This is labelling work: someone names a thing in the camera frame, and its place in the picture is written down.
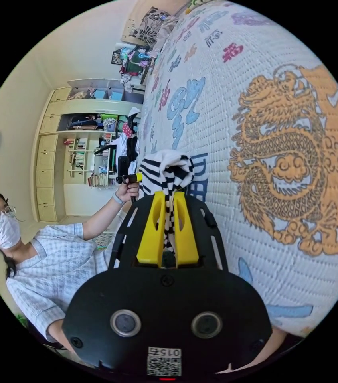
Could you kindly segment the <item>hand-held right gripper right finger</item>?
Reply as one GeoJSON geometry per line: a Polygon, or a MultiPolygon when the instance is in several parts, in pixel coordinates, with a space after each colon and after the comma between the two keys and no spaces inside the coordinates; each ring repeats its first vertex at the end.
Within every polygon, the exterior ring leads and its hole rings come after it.
{"type": "Polygon", "coordinates": [[[199,255],[184,192],[174,193],[173,207],[176,267],[196,265],[199,255]]]}

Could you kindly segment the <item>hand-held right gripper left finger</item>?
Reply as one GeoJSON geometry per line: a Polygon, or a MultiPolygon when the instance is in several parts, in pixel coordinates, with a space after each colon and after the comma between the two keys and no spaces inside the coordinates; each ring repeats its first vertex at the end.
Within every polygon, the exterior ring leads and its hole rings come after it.
{"type": "Polygon", "coordinates": [[[157,191],[149,208],[146,226],[137,252],[140,264],[161,267],[164,250],[166,199],[163,191],[157,191]]]}

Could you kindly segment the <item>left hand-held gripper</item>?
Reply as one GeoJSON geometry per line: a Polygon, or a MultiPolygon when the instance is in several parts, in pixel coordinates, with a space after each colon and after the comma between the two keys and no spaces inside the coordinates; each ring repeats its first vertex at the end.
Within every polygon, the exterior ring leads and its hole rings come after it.
{"type": "Polygon", "coordinates": [[[138,197],[138,182],[142,182],[142,176],[142,173],[124,176],[116,191],[116,196],[122,203],[130,202],[138,197]]]}

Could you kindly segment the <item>person's left hand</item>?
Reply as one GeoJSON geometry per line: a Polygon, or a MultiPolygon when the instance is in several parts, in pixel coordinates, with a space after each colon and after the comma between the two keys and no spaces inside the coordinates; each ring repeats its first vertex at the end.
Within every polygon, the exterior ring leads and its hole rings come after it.
{"type": "Polygon", "coordinates": [[[116,195],[123,203],[130,202],[139,196],[139,182],[131,182],[129,178],[125,178],[116,191],[116,195]]]}

